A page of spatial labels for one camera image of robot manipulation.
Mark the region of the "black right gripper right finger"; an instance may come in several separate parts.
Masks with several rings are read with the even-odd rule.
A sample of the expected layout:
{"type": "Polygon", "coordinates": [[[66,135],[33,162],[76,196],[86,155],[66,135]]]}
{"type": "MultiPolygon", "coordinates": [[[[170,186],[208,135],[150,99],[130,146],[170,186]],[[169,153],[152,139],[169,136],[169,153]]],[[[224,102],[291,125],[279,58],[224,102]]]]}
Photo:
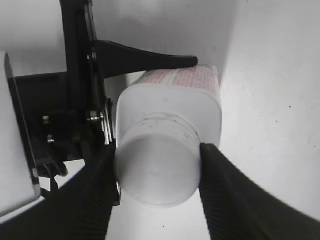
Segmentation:
{"type": "Polygon", "coordinates": [[[272,196],[202,143],[202,207],[212,240],[318,240],[320,222],[272,196]]]}

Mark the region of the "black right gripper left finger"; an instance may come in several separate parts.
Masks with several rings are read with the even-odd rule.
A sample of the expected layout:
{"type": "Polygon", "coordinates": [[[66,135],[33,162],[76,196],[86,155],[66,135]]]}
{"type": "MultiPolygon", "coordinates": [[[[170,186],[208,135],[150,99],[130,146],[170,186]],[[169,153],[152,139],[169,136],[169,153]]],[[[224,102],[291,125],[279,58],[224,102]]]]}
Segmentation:
{"type": "Polygon", "coordinates": [[[114,173],[116,145],[105,145],[49,198],[1,224],[2,240],[104,240],[119,204],[114,173]]]}

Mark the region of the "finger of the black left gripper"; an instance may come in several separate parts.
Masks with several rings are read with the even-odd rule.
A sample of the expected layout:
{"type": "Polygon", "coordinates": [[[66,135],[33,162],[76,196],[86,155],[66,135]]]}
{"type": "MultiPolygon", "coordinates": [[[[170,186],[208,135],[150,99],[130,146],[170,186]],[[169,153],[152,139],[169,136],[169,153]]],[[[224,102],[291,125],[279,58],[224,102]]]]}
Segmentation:
{"type": "Polygon", "coordinates": [[[192,68],[198,64],[198,58],[195,56],[154,53],[112,41],[96,40],[94,48],[96,60],[104,78],[143,71],[192,68]]]}

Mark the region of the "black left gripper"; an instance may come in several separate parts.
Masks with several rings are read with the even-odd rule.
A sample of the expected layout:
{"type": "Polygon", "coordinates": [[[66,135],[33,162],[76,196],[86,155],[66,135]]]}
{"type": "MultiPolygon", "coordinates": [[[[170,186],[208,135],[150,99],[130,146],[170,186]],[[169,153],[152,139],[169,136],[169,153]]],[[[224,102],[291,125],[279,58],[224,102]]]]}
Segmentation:
{"type": "Polygon", "coordinates": [[[8,86],[33,177],[68,174],[66,162],[91,165],[103,150],[115,150],[112,101],[90,0],[60,2],[67,70],[10,77],[8,86]]]}

